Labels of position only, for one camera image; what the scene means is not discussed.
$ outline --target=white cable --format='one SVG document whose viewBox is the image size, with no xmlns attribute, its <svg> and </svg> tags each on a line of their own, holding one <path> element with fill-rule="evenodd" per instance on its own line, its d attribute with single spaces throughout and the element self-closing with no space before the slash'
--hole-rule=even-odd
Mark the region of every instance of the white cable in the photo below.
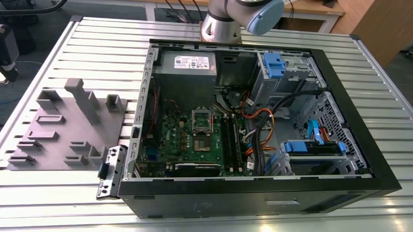
<svg viewBox="0 0 413 232">
<path fill-rule="evenodd" d="M 246 134 L 245 136 L 244 136 L 244 142 L 248 144 L 248 138 L 252 136 L 252 134 L 254 133 L 257 131 L 257 129 L 254 129 L 254 130 L 252 130 L 250 131 L 250 133 L 249 134 Z"/>
</svg>

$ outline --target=aluminum table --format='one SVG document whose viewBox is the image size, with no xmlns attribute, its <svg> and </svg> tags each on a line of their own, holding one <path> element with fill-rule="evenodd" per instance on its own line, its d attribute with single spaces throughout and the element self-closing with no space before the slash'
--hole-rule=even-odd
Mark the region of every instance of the aluminum table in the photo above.
<svg viewBox="0 0 413 232">
<path fill-rule="evenodd" d="M 17 149 L 39 105 L 42 89 L 63 89 L 83 78 L 97 97 L 129 100 L 119 143 L 129 145 L 149 39 L 200 40 L 200 26 L 150 21 L 83 18 L 71 21 L 0 133 L 0 166 Z M 97 172 L 0 171 L 0 229 L 73 228 L 82 231 L 412 231 L 413 110 L 364 44 L 348 35 L 242 31 L 246 44 L 324 49 L 403 190 L 363 200 L 329 214 L 139 219 L 125 203 L 97 201 Z"/>
</svg>

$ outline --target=wire bundle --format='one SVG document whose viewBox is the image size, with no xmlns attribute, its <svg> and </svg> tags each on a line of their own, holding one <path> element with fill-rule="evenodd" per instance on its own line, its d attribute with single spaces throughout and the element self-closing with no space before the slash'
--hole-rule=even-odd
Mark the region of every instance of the wire bundle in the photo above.
<svg viewBox="0 0 413 232">
<path fill-rule="evenodd" d="M 284 107 L 287 103 L 291 102 L 291 100 L 296 99 L 299 96 L 320 95 L 323 93 L 324 93 L 324 90 L 305 90 L 305 91 L 289 94 L 273 106 L 272 114 L 265 115 L 265 118 L 261 120 L 261 123 L 252 137 L 252 143 L 253 143 L 252 148 L 253 148 L 253 153 L 254 153 L 254 167 L 256 167 L 254 175 L 264 175 L 265 155 L 264 155 L 264 148 L 262 148 L 262 143 L 261 143 L 261 131 L 262 131 L 262 128 L 270 116 L 274 119 L 273 114 Z"/>
</svg>

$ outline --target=sticker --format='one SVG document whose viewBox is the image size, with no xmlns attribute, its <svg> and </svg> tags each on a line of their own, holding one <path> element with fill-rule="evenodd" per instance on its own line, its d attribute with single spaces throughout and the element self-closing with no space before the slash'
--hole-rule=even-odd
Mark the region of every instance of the sticker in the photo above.
<svg viewBox="0 0 413 232">
<path fill-rule="evenodd" d="M 253 102 L 253 100 L 252 100 L 250 98 L 248 98 L 248 99 L 245 100 L 245 102 L 246 102 L 250 106 L 253 106 L 253 104 L 254 104 L 254 102 Z"/>
<path fill-rule="evenodd" d="M 246 163 L 246 168 L 254 170 L 254 163 L 252 162 Z"/>
<path fill-rule="evenodd" d="M 209 69 L 208 57 L 177 56 L 174 68 L 177 69 Z"/>
</svg>

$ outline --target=floor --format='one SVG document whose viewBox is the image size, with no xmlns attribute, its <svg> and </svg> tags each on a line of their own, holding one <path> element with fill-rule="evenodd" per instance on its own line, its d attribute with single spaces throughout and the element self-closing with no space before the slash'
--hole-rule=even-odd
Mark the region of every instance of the floor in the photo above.
<svg viewBox="0 0 413 232">
<path fill-rule="evenodd" d="M 47 7 L 51 7 L 49 1 L 38 2 L 38 9 Z M 178 20 L 176 17 L 169 17 L 169 12 L 164 9 L 157 9 L 156 13 L 158 21 L 177 22 Z M 190 14 L 196 23 L 198 23 L 198 12 L 193 11 Z M 8 85 L 0 85 L 0 129 L 17 107 L 19 97 L 25 94 L 31 84 L 73 15 L 146 20 L 145 8 L 74 2 L 69 2 L 61 11 L 41 15 L 41 22 L 30 27 L 38 45 L 37 51 L 29 55 L 19 56 L 17 69 L 19 70 L 21 77 L 18 81 Z M 413 58 L 407 59 L 403 54 L 399 54 L 388 67 L 385 67 L 385 71 L 407 99 L 413 103 Z"/>
</svg>

